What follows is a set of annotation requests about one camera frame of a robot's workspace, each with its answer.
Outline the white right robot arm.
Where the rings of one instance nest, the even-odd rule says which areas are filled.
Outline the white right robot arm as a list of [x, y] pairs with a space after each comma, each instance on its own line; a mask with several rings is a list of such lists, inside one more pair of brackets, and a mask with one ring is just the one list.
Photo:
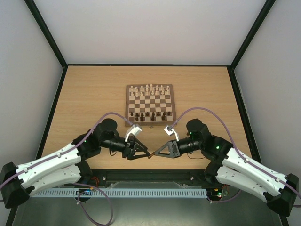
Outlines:
[[276, 172], [249, 158], [226, 139], [212, 135], [199, 119], [190, 120], [186, 128], [187, 138], [168, 141], [154, 156], [174, 159], [200, 150], [210, 160], [204, 170], [208, 183], [236, 187], [256, 196], [275, 213], [290, 216], [297, 197], [297, 176]]

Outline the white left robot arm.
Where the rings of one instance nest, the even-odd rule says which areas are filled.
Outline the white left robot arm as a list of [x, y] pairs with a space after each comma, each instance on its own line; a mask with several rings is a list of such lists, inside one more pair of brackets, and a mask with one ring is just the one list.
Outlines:
[[54, 153], [24, 164], [5, 164], [0, 172], [1, 202], [5, 208], [21, 205], [48, 188], [88, 181], [92, 172], [86, 160], [99, 155], [101, 148], [109, 149], [110, 154], [120, 152], [127, 160], [150, 155], [135, 137], [142, 130], [139, 125], [132, 125], [125, 137], [119, 136], [117, 126], [113, 119], [104, 119]]

